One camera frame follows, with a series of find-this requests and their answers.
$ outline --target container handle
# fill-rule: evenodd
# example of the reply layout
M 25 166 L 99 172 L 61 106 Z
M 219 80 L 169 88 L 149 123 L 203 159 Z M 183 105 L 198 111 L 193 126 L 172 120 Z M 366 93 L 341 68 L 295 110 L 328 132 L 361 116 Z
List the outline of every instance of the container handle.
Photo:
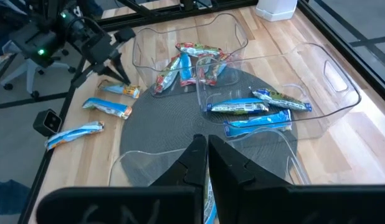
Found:
M 234 31 L 235 31 L 235 37 L 237 38 L 238 42 L 240 43 L 241 46 L 244 46 L 246 37 L 244 37 L 243 32 L 241 32 L 241 28 L 242 27 L 236 23 Z
M 294 83 L 290 83 L 290 84 L 285 84 L 285 85 L 282 85 L 282 86 L 283 87 L 295 87 L 295 88 L 298 88 L 302 92 L 303 96 L 305 96 L 305 97 L 308 96 L 306 91 L 305 91 L 305 89 L 303 89 L 302 86 L 300 86 L 300 85 L 297 85 L 297 84 L 294 84 Z
M 299 184 L 299 183 L 295 183 L 295 182 L 293 181 L 291 172 L 289 171 L 290 162 L 292 162 L 292 166 L 293 166 L 293 168 L 295 169 L 295 173 L 297 174 L 300 183 L 301 183 L 301 184 L 304 184 L 304 185 L 310 184 L 309 178 L 307 177 L 305 171 L 302 169 L 302 165 L 300 165 L 299 161 L 297 161 L 296 158 L 294 158 L 294 157 L 288 156 L 288 157 L 287 157 L 287 168 L 286 168 L 286 173 L 288 174 L 288 176 L 289 176 L 290 180 L 292 181 L 292 183 L 293 183 L 293 184 Z
M 323 68 L 323 76 L 329 86 L 337 93 L 348 90 L 348 85 L 341 74 L 341 69 L 326 60 Z

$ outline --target blue wrapper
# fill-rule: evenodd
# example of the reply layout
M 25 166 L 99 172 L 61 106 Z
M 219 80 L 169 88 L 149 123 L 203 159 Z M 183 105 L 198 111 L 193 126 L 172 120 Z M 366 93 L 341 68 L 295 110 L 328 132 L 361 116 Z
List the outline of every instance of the blue wrapper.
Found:
M 290 110 L 282 110 L 276 114 L 259 116 L 247 121 L 225 121 L 224 132 L 227 137 L 237 137 L 242 134 L 249 134 L 257 128 L 275 128 L 281 131 L 291 130 L 292 123 L 286 121 L 291 121 Z
M 51 136 L 45 143 L 44 146 L 47 150 L 51 150 L 60 144 L 73 141 L 86 134 L 99 133 L 104 130 L 104 122 L 94 121 L 87 123 L 79 128 L 62 131 L 61 133 Z
M 206 193 L 207 195 L 204 202 L 204 223 L 213 224 L 215 222 L 217 211 L 210 178 L 208 178 Z
M 219 61 L 222 62 L 222 63 L 219 63 L 217 65 L 215 65 L 215 67 L 213 68 L 213 73 L 215 76 L 219 76 L 224 68 L 227 66 L 227 62 L 225 61 L 225 59 L 229 56 L 230 54 L 222 54 L 219 58 Z
M 98 109 L 107 114 L 112 114 L 123 119 L 128 119 L 131 107 L 120 103 L 112 103 L 98 98 L 89 98 L 82 106 L 85 109 Z
M 188 54 L 181 53 L 180 55 L 180 64 L 181 64 L 181 75 L 180 75 L 180 85 L 186 86 L 192 83 L 195 83 L 195 77 L 193 77 L 193 69 L 191 68 L 191 59 L 188 57 Z
M 269 105 L 263 100 L 256 98 L 243 98 L 226 100 L 220 103 L 208 103 L 206 111 L 230 114 L 257 114 L 269 111 Z
M 103 80 L 99 86 L 99 90 L 110 91 L 112 93 L 118 93 L 126 96 L 131 96 L 137 99 L 140 95 L 140 86 L 126 85 L 124 83 L 112 83 L 108 80 Z

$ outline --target white object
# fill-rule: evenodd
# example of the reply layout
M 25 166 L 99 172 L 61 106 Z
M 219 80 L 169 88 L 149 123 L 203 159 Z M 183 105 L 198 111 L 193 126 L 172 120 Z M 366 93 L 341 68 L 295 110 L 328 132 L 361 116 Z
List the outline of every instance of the white object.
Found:
M 297 8 L 297 0 L 259 0 L 256 15 L 270 22 L 291 19 Z

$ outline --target black box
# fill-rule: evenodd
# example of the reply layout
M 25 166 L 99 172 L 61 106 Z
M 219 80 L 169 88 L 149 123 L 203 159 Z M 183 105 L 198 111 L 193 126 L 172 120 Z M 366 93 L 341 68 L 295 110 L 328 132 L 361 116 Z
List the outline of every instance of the black box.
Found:
M 45 137 L 59 132 L 62 120 L 52 109 L 41 111 L 33 122 L 33 128 Z
M 122 42 L 128 42 L 130 39 L 135 38 L 136 34 L 132 28 L 126 27 L 126 28 L 119 30 L 118 32 L 114 33 L 113 36 L 115 37 L 115 40 L 117 42 L 122 43 Z

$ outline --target food wrapper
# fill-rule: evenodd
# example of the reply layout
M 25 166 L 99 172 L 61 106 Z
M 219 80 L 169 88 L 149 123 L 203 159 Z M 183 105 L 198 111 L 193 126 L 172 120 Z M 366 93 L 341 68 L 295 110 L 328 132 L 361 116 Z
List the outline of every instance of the food wrapper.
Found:
M 87 123 L 79 128 L 72 129 L 69 131 L 62 131 L 61 133 L 51 136 L 45 143 L 44 146 L 47 150 L 51 150 L 60 144 L 73 141 L 86 134 L 99 133 L 104 130 L 104 122 L 94 121 Z
M 120 103 L 112 103 L 98 98 L 89 98 L 82 106 L 85 109 L 98 109 L 107 114 L 112 114 L 123 119 L 128 119 L 131 107 Z
M 281 131 L 291 130 L 291 111 L 282 110 L 276 114 L 258 116 L 247 121 L 225 121 L 224 132 L 226 137 L 237 137 L 249 134 L 258 128 L 274 128 Z
M 198 43 L 177 43 L 176 48 L 183 53 L 189 54 L 193 57 L 198 57 L 200 54 L 213 54 L 216 57 L 223 53 L 222 49 L 217 47 L 210 47 L 204 44 Z
M 213 224 L 216 218 L 216 203 L 213 194 L 211 179 L 209 178 L 209 169 L 207 169 L 204 194 L 204 223 Z
M 198 55 L 198 63 L 197 63 L 197 74 L 199 76 L 200 82 L 205 83 L 206 73 L 209 71 L 210 63 L 212 58 L 214 58 L 213 54 L 200 54 Z
M 181 53 L 180 55 L 180 85 L 186 86 L 195 83 L 195 76 L 193 75 L 193 68 L 191 68 L 191 59 L 188 54 Z
M 126 85 L 124 83 L 113 83 L 108 80 L 103 80 L 99 86 L 99 90 L 110 91 L 137 99 L 140 96 L 140 86 Z
M 213 66 L 212 71 L 209 71 L 205 75 L 205 83 L 207 85 L 216 85 L 218 76 L 223 72 L 227 66 L 227 58 L 229 54 L 221 54 L 219 57 L 219 63 Z
M 252 94 L 254 94 L 254 96 L 261 100 L 264 100 L 270 105 L 291 110 L 311 111 L 310 103 L 303 103 L 297 99 L 292 98 L 291 96 L 287 96 L 277 91 L 269 90 L 266 88 L 253 90 L 251 87 L 249 87 L 249 89 L 252 91 Z
M 158 77 L 156 77 L 156 85 L 155 85 L 155 93 L 162 93 L 163 90 L 169 88 L 174 79 L 179 73 L 180 68 L 180 54 L 173 57 L 166 68 L 159 73 Z
M 260 99 L 243 98 L 214 104 L 208 103 L 206 110 L 229 114 L 257 114 L 263 111 L 269 111 L 269 105 Z

